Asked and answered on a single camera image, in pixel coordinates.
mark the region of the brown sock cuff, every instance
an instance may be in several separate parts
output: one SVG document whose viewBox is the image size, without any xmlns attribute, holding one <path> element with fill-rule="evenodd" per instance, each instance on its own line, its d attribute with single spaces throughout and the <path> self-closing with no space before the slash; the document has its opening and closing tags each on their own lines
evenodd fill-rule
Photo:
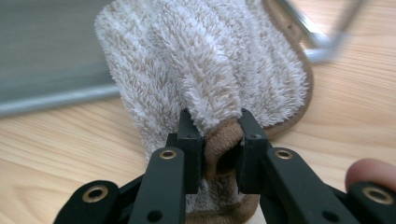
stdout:
<svg viewBox="0 0 396 224">
<path fill-rule="evenodd" d="M 219 159 L 228 150 L 238 144 L 243 134 L 237 118 L 233 118 L 222 121 L 214 130 L 205 136 L 204 175 L 207 179 L 212 179 L 219 173 Z"/>
</svg>

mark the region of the wooden surface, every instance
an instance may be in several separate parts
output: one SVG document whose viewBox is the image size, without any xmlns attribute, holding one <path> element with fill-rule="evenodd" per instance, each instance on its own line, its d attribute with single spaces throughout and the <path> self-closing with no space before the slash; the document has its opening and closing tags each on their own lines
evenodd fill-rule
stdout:
<svg viewBox="0 0 396 224">
<path fill-rule="evenodd" d="M 324 30 L 337 3 L 298 2 Z M 396 164 L 395 22 L 396 1 L 368 4 L 340 57 L 314 65 L 304 118 L 273 141 L 339 189 L 358 159 Z M 122 186 L 145 168 L 139 134 L 118 98 L 0 119 L 0 223 L 51 223 L 81 185 L 106 179 Z"/>
</svg>

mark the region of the brown fabric trim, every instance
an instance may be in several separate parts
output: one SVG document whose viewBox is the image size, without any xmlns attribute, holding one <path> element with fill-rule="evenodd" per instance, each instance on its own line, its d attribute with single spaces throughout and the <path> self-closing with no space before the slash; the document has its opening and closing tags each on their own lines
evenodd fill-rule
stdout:
<svg viewBox="0 0 396 224">
<path fill-rule="evenodd" d="M 236 118 L 233 118 L 222 121 L 214 130 L 205 136 L 204 176 L 206 179 L 212 179 L 219 174 L 219 159 L 227 151 L 236 146 L 243 135 L 244 132 L 241 125 Z"/>
<path fill-rule="evenodd" d="M 287 25 L 288 31 L 291 32 L 294 42 L 300 43 L 303 39 L 303 31 L 301 28 L 292 22 L 287 23 L 285 21 L 285 23 Z"/>
<path fill-rule="evenodd" d="M 187 214 L 186 223 L 239 224 L 248 221 L 256 212 L 260 195 L 246 195 L 240 203 L 221 207 L 216 211 L 201 211 Z"/>
<path fill-rule="evenodd" d="M 274 0 L 262 0 L 262 4 L 265 8 L 265 11 L 270 16 L 273 25 L 276 27 L 277 30 L 282 32 L 282 34 L 289 41 L 293 51 L 297 54 L 297 57 L 300 59 L 300 61 L 303 62 L 303 69 L 306 72 L 306 83 L 308 85 L 308 91 L 305 97 L 305 104 L 300 108 L 300 110 L 294 116 L 288 118 L 283 122 L 279 122 L 275 125 L 263 128 L 264 131 L 267 133 L 268 137 L 272 139 L 281 135 L 283 132 L 285 132 L 287 129 L 292 127 L 303 117 L 306 109 L 309 106 L 309 103 L 311 102 L 312 92 L 314 88 L 314 76 L 310 62 L 306 58 L 304 54 L 304 50 L 300 45 L 300 42 L 296 41 L 294 34 L 290 30 L 288 30 L 287 26 L 282 25 L 282 19 L 279 17 L 278 14 L 276 14 L 273 5 Z"/>
</svg>

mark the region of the black mechanical arm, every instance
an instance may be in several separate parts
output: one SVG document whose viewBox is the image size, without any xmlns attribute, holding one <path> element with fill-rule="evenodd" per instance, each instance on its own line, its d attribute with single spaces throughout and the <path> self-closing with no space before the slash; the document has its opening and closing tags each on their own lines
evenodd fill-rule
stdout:
<svg viewBox="0 0 396 224">
<path fill-rule="evenodd" d="M 257 120 L 242 112 L 243 144 L 219 165 L 235 169 L 240 192 L 261 195 L 268 224 L 396 224 L 395 192 L 371 182 L 347 194 L 327 186 L 296 152 L 272 147 Z M 102 180 L 82 186 L 54 223 L 184 223 L 185 195 L 197 193 L 201 181 L 204 145 L 183 109 L 178 133 L 152 154 L 144 175 L 121 188 Z"/>
</svg>

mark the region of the fingertip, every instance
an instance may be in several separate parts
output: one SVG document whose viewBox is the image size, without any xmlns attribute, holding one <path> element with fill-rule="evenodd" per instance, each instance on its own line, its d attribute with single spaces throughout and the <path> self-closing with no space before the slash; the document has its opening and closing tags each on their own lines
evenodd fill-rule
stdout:
<svg viewBox="0 0 396 224">
<path fill-rule="evenodd" d="M 361 181 L 371 181 L 396 191 L 396 166 L 376 159 L 356 161 L 346 172 L 346 190 Z"/>
</svg>

